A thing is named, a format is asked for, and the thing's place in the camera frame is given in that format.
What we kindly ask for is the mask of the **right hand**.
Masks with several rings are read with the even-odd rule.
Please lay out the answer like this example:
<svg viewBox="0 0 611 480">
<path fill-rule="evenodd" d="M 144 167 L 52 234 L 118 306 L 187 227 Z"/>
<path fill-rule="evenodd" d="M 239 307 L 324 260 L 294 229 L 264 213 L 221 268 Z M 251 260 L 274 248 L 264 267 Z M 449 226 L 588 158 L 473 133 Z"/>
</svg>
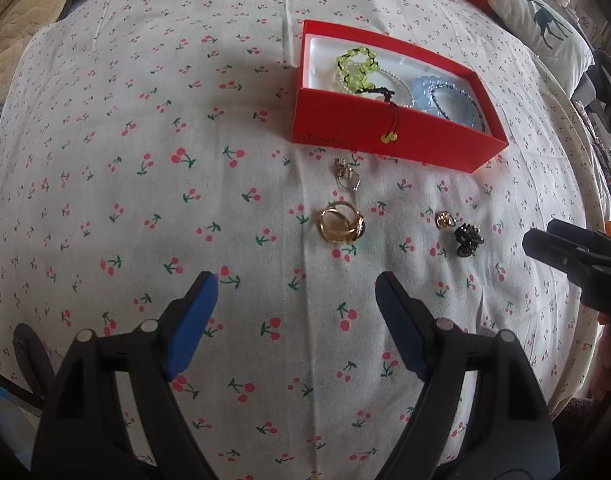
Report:
<svg viewBox="0 0 611 480">
<path fill-rule="evenodd" d="M 597 347 L 590 394 L 594 401 L 601 402 L 611 391 L 611 317 L 600 313 L 597 322 L 604 329 Z"/>
</svg>

